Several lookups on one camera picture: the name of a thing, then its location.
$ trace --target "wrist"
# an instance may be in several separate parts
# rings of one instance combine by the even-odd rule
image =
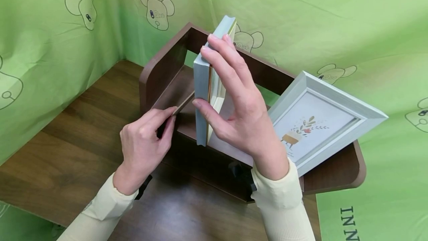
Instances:
[[[264,153],[254,156],[253,160],[259,173],[267,179],[277,181],[288,174],[287,150],[279,141],[271,143]]]
[[[113,186],[119,193],[130,196],[138,191],[148,176],[137,174],[122,163],[113,175]]]

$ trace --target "hand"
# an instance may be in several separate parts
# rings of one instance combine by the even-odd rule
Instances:
[[[113,176],[113,185],[124,195],[132,195],[143,184],[150,173],[159,165],[171,147],[177,107],[166,110],[151,109],[137,121],[123,127],[120,132],[123,163]],[[158,128],[166,122],[159,139]]]
[[[271,180],[283,178],[288,173],[287,152],[276,136],[265,101],[247,64],[236,51],[230,36],[219,39],[209,35],[208,43],[215,50],[203,46],[201,54],[219,75],[232,97],[235,110],[228,120],[223,120],[207,101],[195,99],[194,105],[219,139],[253,157],[263,176]]]

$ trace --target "finger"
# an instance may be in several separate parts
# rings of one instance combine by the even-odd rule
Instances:
[[[231,125],[226,122],[214,108],[203,99],[195,99],[192,101],[193,105],[199,109],[202,116],[207,120],[208,124],[212,126],[214,133],[222,140],[228,140],[231,137]]]
[[[172,113],[177,109],[177,106],[170,107],[168,109],[165,109],[163,111],[160,111],[155,116],[153,116],[147,123],[144,125],[144,127],[149,130],[155,132],[164,122],[166,119],[168,119]]]
[[[147,121],[149,121],[152,117],[154,117],[156,114],[160,113],[161,110],[159,109],[150,109],[145,114],[143,114],[142,117],[140,117],[138,120],[135,120],[134,122],[130,123],[128,126],[131,128],[141,128]]]
[[[242,81],[236,74],[235,70],[223,59],[223,57],[215,50],[209,47],[202,46],[202,57],[204,57],[220,77],[226,90],[231,94],[234,99],[240,98],[245,95],[245,87]]]
[[[235,45],[233,44],[233,41],[232,41],[232,39],[231,39],[231,37],[230,37],[230,35],[228,34],[228,33],[226,33],[225,35],[223,35],[223,38],[222,38],[224,41],[226,41],[226,43],[231,47],[231,48],[233,48],[234,50],[236,50],[236,47],[235,47]]]
[[[244,86],[254,86],[250,70],[245,60],[239,55],[236,49],[232,48],[225,40],[217,38],[215,35],[208,36],[208,43],[220,53],[230,66],[232,66]]]
[[[163,152],[167,152],[171,148],[172,133],[174,132],[175,115],[166,121],[166,126],[163,131],[162,137],[159,140],[159,145]]]

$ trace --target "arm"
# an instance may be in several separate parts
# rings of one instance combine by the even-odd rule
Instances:
[[[251,197],[260,208],[269,241],[315,241],[303,206],[296,165],[288,162],[288,174],[278,181],[265,178],[253,168],[257,191]]]
[[[120,132],[123,163],[58,241],[107,241],[124,212],[132,208],[138,188],[171,147],[175,109],[152,109],[124,126]],[[159,139],[157,130],[166,120]]]
[[[109,238],[138,194],[138,191],[130,196],[120,193],[113,186],[113,175],[57,241],[106,241]]]
[[[224,120],[202,99],[198,108],[219,139],[244,151],[254,160],[252,171],[257,191],[253,193],[270,241],[315,240],[302,203],[298,173],[273,128],[262,94],[250,70],[228,35],[208,36],[211,47],[201,48],[232,97],[234,113]]]

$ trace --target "green backdrop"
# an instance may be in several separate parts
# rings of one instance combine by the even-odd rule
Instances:
[[[237,46],[390,117],[360,139],[364,184],[317,196],[323,240],[428,239],[428,0],[0,0],[0,10],[0,163],[119,59],[144,65],[187,22],[213,30],[231,15]],[[13,210],[0,232],[14,229]]]

